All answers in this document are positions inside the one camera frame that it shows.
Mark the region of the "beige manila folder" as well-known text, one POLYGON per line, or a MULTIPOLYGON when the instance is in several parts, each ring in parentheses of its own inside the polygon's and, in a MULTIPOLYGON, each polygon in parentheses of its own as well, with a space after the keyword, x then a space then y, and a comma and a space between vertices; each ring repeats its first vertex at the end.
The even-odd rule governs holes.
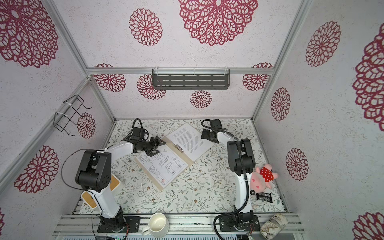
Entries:
POLYGON ((136 163, 154 185, 163 191, 184 170, 203 156, 214 143, 203 140, 201 133, 188 123, 165 136, 164 146, 153 157, 139 155, 136 163))

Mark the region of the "white technical drawing sheet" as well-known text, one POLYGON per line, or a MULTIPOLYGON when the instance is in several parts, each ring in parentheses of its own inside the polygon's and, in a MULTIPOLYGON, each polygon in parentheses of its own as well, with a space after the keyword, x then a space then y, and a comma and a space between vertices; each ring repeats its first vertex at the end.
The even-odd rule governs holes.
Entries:
POLYGON ((154 185, 163 191, 189 164, 168 146, 161 146, 159 151, 159 154, 151 158, 146 154, 138 155, 135 161, 154 185))

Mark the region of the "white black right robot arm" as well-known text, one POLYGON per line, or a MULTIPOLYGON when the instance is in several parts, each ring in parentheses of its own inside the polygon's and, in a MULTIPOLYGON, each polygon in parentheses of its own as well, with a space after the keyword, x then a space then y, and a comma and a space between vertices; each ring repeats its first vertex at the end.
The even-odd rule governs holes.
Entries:
POLYGON ((228 165, 235 176, 235 203, 234 212, 252 213, 250 200, 250 181, 256 161, 249 139, 239 139, 228 129, 222 126, 219 119, 202 120, 204 127, 201 138, 216 144, 224 144, 227 147, 228 165))

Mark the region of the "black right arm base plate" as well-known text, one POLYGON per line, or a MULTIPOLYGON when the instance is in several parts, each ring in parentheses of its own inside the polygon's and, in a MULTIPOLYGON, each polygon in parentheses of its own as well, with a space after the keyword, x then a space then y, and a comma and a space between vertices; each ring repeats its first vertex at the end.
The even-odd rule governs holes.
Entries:
POLYGON ((252 210, 220 217, 219 223, 221 232, 258 232, 261 229, 259 219, 252 210))

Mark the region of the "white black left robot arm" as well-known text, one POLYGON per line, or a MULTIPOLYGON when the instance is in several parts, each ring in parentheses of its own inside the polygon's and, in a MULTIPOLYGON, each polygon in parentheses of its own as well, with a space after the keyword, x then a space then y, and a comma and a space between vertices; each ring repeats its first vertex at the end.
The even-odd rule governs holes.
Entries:
POLYGON ((134 127, 122 141, 103 150, 85 150, 75 182, 86 192, 90 192, 101 210, 103 219, 115 219, 121 211, 110 189, 112 162, 131 154, 158 154, 159 146, 166 144, 159 137, 147 139, 145 129, 134 127))

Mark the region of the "white printed text sheet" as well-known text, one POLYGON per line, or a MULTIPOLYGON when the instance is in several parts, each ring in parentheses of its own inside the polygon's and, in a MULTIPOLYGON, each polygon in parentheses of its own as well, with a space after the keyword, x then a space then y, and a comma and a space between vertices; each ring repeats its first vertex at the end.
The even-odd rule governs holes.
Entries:
POLYGON ((179 157, 193 163, 214 145, 208 140, 203 140, 201 136, 198 130, 185 123, 165 136, 164 141, 179 157))

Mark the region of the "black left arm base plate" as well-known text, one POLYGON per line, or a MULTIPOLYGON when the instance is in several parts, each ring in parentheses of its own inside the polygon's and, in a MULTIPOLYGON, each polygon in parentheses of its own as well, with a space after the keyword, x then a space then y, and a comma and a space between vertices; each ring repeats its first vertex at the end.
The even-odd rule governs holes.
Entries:
POLYGON ((139 231, 141 217, 124 217, 123 209, 120 208, 114 218, 100 217, 97 233, 137 233, 139 231))

